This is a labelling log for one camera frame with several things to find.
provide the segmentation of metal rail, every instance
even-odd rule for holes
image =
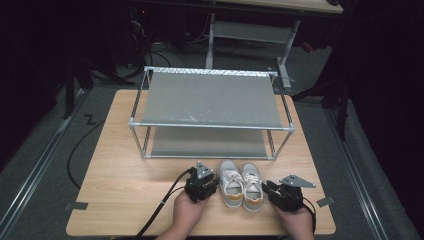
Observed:
[[[14,225],[18,221],[21,213],[25,209],[28,201],[31,199],[32,194],[37,189],[38,184],[44,176],[50,162],[53,159],[55,150],[59,142],[61,141],[69,123],[72,121],[75,112],[78,110],[81,103],[86,99],[88,93],[84,90],[80,90],[77,93],[76,104],[73,111],[69,114],[68,118],[64,119],[56,132],[53,134],[36,165],[32,169],[25,183],[22,185],[6,214],[0,221],[0,239],[7,239],[11,233]]]
[[[327,119],[332,124],[332,130],[334,135],[337,138],[340,149],[344,155],[344,163],[347,169],[348,176],[352,181],[353,189],[358,197],[359,203],[364,212],[365,218],[367,219],[368,225],[370,226],[371,232],[374,236],[374,239],[388,239],[386,231],[381,223],[381,220],[378,216],[377,210],[375,208],[374,202],[368,194],[367,188],[362,181],[361,175],[356,168],[355,162],[352,155],[350,154],[347,143],[340,138],[340,135],[337,130],[337,120],[334,116],[334,113],[331,109],[324,109],[324,113]]]

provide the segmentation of dark background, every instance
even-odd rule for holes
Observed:
[[[342,5],[346,16],[375,21],[344,25],[306,19],[295,46],[307,42],[313,48],[333,47],[317,86],[334,80],[341,84],[314,94],[336,96],[331,104],[337,105],[343,92],[340,86],[350,86],[349,97],[369,142],[407,214],[423,235],[417,225],[424,212],[423,1],[342,1]],[[141,17],[147,21],[146,30],[181,48],[188,40],[187,32],[199,34],[206,15],[145,10],[147,15]],[[267,21],[252,16],[238,19]],[[110,72],[116,72],[117,64],[144,64],[131,39],[131,25],[119,27],[123,25],[118,23],[125,21],[128,9],[122,5],[51,0],[1,2],[1,169],[31,128],[56,104],[55,94],[65,82],[71,58],[83,56]]]

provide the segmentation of gray shelf panel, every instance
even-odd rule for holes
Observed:
[[[153,72],[140,125],[283,130],[269,76]]]
[[[153,139],[152,157],[267,157],[257,130],[158,127]]]

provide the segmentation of wrist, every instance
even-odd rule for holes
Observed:
[[[172,224],[165,232],[156,238],[156,240],[184,240],[187,238],[191,229],[187,226]]]

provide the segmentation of shelf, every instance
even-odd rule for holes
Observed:
[[[149,90],[141,84],[129,122],[142,157],[275,159],[294,131],[287,107],[289,124],[281,121],[272,87],[276,77],[146,67],[142,83],[148,81]],[[140,103],[143,93],[147,100]],[[137,111],[140,104],[143,111]],[[287,136],[275,146],[271,131]]]

